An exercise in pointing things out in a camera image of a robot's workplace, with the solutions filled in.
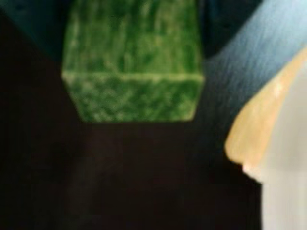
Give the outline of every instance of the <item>translucent plastic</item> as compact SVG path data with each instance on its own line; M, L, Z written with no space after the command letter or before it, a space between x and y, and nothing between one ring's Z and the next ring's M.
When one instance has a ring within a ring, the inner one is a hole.
M238 113L225 142L227 157L255 167L264 156L284 99L307 60L307 46L248 101Z
M284 99L263 159L243 170L263 184L263 230L307 230L307 62Z

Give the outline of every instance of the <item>white object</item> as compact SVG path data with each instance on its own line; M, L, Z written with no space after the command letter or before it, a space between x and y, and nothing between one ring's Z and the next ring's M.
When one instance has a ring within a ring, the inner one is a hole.
M243 171L263 184L263 230L307 230L307 62L289 88L262 161Z

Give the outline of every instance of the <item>green marble block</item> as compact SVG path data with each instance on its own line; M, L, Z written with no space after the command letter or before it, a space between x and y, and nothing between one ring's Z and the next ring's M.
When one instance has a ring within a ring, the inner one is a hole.
M76 0L62 77L85 122L193 118L204 84L195 0Z

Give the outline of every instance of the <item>green stone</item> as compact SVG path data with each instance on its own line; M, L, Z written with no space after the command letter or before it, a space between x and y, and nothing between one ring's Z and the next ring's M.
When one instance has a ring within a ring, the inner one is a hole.
M63 57L85 122L191 120L204 84L195 0L76 0Z

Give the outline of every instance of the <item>dark background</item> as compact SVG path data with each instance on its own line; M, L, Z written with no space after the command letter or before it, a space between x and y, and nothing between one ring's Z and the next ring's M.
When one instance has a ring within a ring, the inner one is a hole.
M244 12L247 1L237 2ZM1 11L1 229L260 229L260 186L226 159L224 140L244 103L307 41L303 26L294 42L285 29L304 20L304 1L288 16L289 1L264 2L235 36L220 45L207 38L208 81L195 119L166 124L82 123L61 81L61 42L34 43L15 25L22 20ZM68 5L57 4L62 41ZM202 30L215 34L203 17ZM259 26L272 18L283 25Z

